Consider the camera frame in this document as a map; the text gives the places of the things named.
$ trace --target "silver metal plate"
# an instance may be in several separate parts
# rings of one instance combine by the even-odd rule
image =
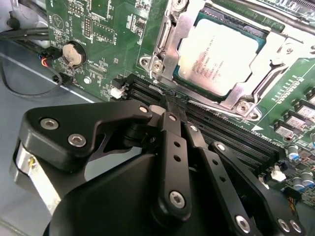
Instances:
[[[227,95],[236,83],[250,76],[257,49],[256,40],[200,20],[180,45],[179,76],[215,95]]]

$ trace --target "black plastic bracket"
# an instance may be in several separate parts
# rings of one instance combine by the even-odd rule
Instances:
[[[150,109],[136,100],[35,108],[24,114],[19,139],[36,157],[60,170],[75,172],[85,166],[98,148],[95,146],[98,134],[112,134],[127,124],[148,123],[151,117]],[[43,127],[41,121],[45,118],[53,119],[57,128]],[[84,137],[85,144],[71,145],[72,134]]]
[[[281,193],[263,186],[224,144],[213,142],[209,149],[219,155],[234,187],[254,205],[255,223],[264,235],[305,235],[304,228],[287,207],[287,199]]]
[[[174,114],[165,112],[160,121],[161,170],[153,214],[161,225],[173,228],[191,215],[187,143],[181,137],[181,121]]]

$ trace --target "screw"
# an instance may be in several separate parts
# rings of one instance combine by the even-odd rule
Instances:
[[[187,0],[173,0],[172,5],[175,11],[182,11],[187,4]]]
[[[240,102],[239,104],[236,105],[236,111],[241,114],[247,112],[249,108],[250,107],[247,102]]]
[[[75,146],[77,148],[81,148],[87,143],[87,140],[81,134],[71,134],[68,137],[68,142],[72,146]]]
[[[300,226],[294,220],[290,220],[290,224],[296,230],[296,232],[299,232],[299,233],[302,232]]]
[[[142,112],[144,112],[144,113],[147,113],[147,112],[148,112],[148,109],[145,108],[145,107],[140,106],[139,109],[140,109],[140,111],[142,111]]]
[[[217,147],[221,150],[221,151],[225,151],[225,147],[222,144],[218,144]]]
[[[41,127],[48,130],[58,129],[59,124],[56,120],[52,118],[45,118],[40,121]]]
[[[282,219],[278,219],[278,223],[280,224],[281,228],[286,231],[287,233],[290,232],[289,226],[286,224],[286,222]]]
[[[85,77],[83,82],[86,83],[87,85],[89,85],[92,83],[92,79],[90,77]]]
[[[196,128],[196,126],[191,125],[190,127],[191,127],[191,129],[192,129],[193,131],[198,132],[198,129]]]
[[[292,48],[288,48],[287,50],[286,50],[286,53],[287,54],[290,54],[290,53],[292,53],[293,52],[293,49]]]
[[[147,66],[147,65],[148,65],[148,61],[147,61],[146,59],[142,59],[142,60],[141,60],[141,64],[142,64],[143,66]]]
[[[243,230],[244,233],[248,234],[251,231],[251,227],[247,220],[241,215],[237,215],[235,217],[237,225]]]
[[[169,199],[171,201],[171,203],[179,208],[179,209],[182,209],[184,208],[185,206],[185,199],[184,197],[179,193],[179,192],[176,192],[176,191],[172,191],[170,194],[169,194]]]
[[[160,60],[155,61],[155,62],[154,62],[154,71],[157,72],[157,73],[159,73],[159,72],[162,71],[162,69],[163,69],[163,63],[162,63],[162,61],[160,61]]]
[[[175,116],[169,115],[168,117],[169,117],[172,121],[176,121],[176,117],[175,117]]]

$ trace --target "wire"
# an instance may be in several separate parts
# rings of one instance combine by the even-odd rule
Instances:
[[[47,58],[43,58],[43,59],[41,60],[41,64],[42,64],[43,66],[45,66],[45,67],[48,67]]]
[[[250,0],[229,0],[229,1],[238,3],[238,4],[243,5],[243,6],[246,6],[252,10],[267,14],[269,16],[276,18],[279,21],[282,21],[283,23],[285,23],[289,26],[292,26],[292,27],[297,28],[299,30],[305,31],[305,32],[310,33],[312,35],[315,35],[315,28],[313,28],[312,26],[304,24],[300,21],[296,21],[294,19],[291,19],[291,18],[283,15],[282,13],[280,13],[274,9],[270,9],[266,6],[257,4],[253,1],[250,1]]]
[[[40,41],[48,41],[49,35],[48,34],[34,34],[34,35],[25,35],[25,36],[18,36],[10,38],[13,40],[40,40]]]
[[[24,94],[24,93],[20,93],[17,91],[14,91],[8,84],[7,80],[6,80],[6,76],[4,73],[4,67],[3,67],[3,62],[2,59],[0,57],[0,77],[2,78],[3,84],[4,86],[9,90],[9,92],[15,96],[18,97],[22,97],[22,98],[38,98],[38,97],[44,97],[44,96],[48,96],[52,93],[54,93],[63,83],[63,78],[61,77],[61,75],[52,67],[48,66],[48,63],[46,61],[44,61],[45,63],[45,67],[48,68],[51,72],[53,72],[57,77],[58,77],[58,83],[55,87],[53,87],[51,90],[47,91],[47,92],[43,92],[43,93],[38,93],[38,94]]]
[[[29,9],[32,9],[35,11],[41,18],[47,19],[47,12],[44,8],[37,5],[35,2],[31,0],[19,0],[19,4],[24,5],[28,7]]]
[[[0,39],[20,37],[20,36],[40,34],[40,33],[47,34],[48,28],[44,27],[44,28],[32,28],[32,29],[8,30],[8,31],[0,32]]]

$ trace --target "small component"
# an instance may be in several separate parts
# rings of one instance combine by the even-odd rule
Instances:
[[[301,149],[299,151],[299,156],[302,158],[302,159],[306,159],[308,158],[309,156],[311,156],[311,153],[305,149]]]
[[[50,46],[50,47],[46,48],[39,56],[41,58],[57,60],[62,55],[63,55],[63,53],[60,49]]]
[[[315,105],[315,88],[306,94],[307,101]]]
[[[315,122],[315,105],[304,100],[300,100],[295,106],[295,111],[297,114]]]
[[[313,146],[315,147],[315,133],[311,134],[311,139],[312,139],[312,142],[313,142]]]
[[[305,189],[305,186],[302,184],[302,179],[300,177],[293,178],[293,188],[299,192]]]
[[[285,123],[277,122],[275,125],[275,132],[284,137],[287,141],[292,140],[294,137],[293,129]]]
[[[69,67],[77,68],[86,62],[87,55],[81,44],[70,41],[63,46],[63,59]]]
[[[305,170],[307,168],[307,165],[303,164],[302,162],[300,162],[299,164],[297,164],[295,166],[295,168],[299,169],[299,170]]]
[[[271,172],[271,178],[278,182],[282,182],[286,179],[286,176],[282,173],[279,166],[274,166],[274,169]]]
[[[301,180],[302,184],[305,187],[313,187],[314,186],[314,180],[313,180],[313,173],[309,171],[305,171],[301,173]]]
[[[287,152],[290,160],[296,161],[300,158],[297,145],[288,146]]]
[[[287,118],[284,121],[286,124],[301,131],[303,131],[306,125],[304,119],[292,111],[289,112]]]
[[[146,22],[143,19],[139,18],[136,22],[136,26],[141,29],[144,29],[146,26]]]
[[[110,95],[111,95],[111,97],[114,97],[116,99],[120,99],[123,96],[124,91],[125,91],[125,88],[121,88],[121,89],[112,88],[110,90]]]

